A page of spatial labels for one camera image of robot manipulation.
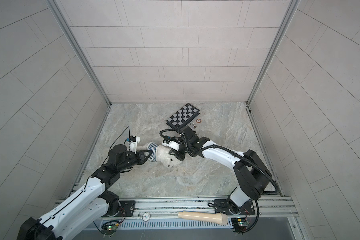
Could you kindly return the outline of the blue white striped sweater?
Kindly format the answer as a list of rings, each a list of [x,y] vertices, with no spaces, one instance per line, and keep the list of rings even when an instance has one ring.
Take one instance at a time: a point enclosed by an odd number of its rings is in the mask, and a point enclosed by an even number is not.
[[[147,143],[147,150],[152,151],[152,154],[149,156],[148,160],[151,162],[156,162],[156,153],[158,149],[158,144],[154,142]]]

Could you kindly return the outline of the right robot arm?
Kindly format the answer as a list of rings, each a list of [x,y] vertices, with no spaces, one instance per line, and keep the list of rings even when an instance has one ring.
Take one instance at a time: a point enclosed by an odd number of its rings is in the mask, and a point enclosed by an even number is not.
[[[257,155],[256,152],[238,152],[216,144],[206,137],[198,137],[190,127],[181,130],[168,129],[169,132],[176,132],[178,137],[164,135],[163,144],[168,144],[173,154],[181,161],[188,154],[191,157],[214,160],[229,169],[233,170],[239,184],[229,195],[225,207],[233,215],[241,214],[247,202],[258,200],[262,194],[277,194],[279,187],[274,181],[272,174]]]

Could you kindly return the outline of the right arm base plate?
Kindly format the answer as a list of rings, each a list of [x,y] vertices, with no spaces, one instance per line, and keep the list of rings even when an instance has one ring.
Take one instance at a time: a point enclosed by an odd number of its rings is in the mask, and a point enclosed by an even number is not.
[[[215,199],[209,203],[209,206],[215,210],[215,213],[223,213],[227,216],[254,216],[256,214],[252,200],[245,202],[241,207],[237,207],[231,200]]]

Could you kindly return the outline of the white teddy bear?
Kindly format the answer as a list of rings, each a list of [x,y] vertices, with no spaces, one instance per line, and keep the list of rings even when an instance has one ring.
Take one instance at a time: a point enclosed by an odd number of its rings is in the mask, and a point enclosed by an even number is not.
[[[147,150],[147,144],[141,147],[137,147],[137,150]],[[158,163],[162,163],[166,167],[178,166],[182,161],[178,160],[175,155],[170,154],[171,148],[159,145],[156,153],[156,159]]]

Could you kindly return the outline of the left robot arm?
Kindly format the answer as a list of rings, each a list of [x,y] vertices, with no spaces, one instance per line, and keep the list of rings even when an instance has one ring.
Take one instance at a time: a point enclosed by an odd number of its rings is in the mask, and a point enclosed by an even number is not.
[[[29,218],[21,226],[19,240],[71,240],[90,223],[102,216],[125,216],[119,196],[109,188],[121,173],[135,165],[143,165],[151,150],[128,151],[116,145],[103,163],[74,194],[37,220]]]

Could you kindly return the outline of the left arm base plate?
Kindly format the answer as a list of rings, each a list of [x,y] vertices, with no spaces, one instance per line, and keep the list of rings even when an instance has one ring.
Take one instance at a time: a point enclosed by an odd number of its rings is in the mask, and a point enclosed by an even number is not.
[[[111,203],[106,213],[107,217],[132,217],[135,210],[136,201],[118,201]]]

